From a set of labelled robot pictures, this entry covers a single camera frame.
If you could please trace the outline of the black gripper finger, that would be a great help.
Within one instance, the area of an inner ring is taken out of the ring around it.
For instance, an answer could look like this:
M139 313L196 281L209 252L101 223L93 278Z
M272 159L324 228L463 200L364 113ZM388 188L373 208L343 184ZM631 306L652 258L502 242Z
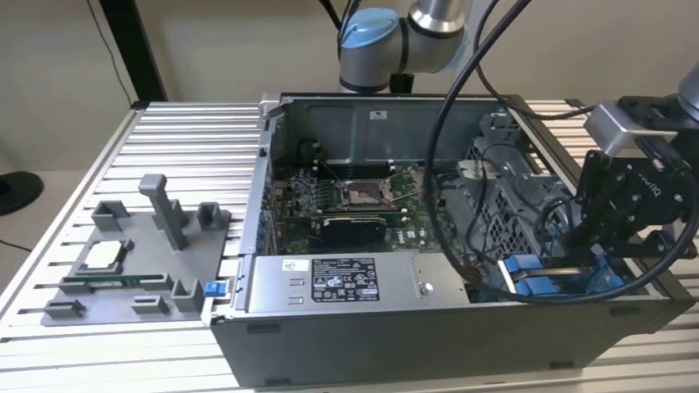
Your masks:
M568 257L583 257L599 245L602 250L612 238L619 222L614 198L626 183L626 170L603 152L591 150L586 155L575 202L580 206L580 223L563 237Z
M616 258L660 258L670 250L674 240L666 230L654 230L644 238L638 234L646 228L640 224L606 225L598 229L598 243L604 252Z

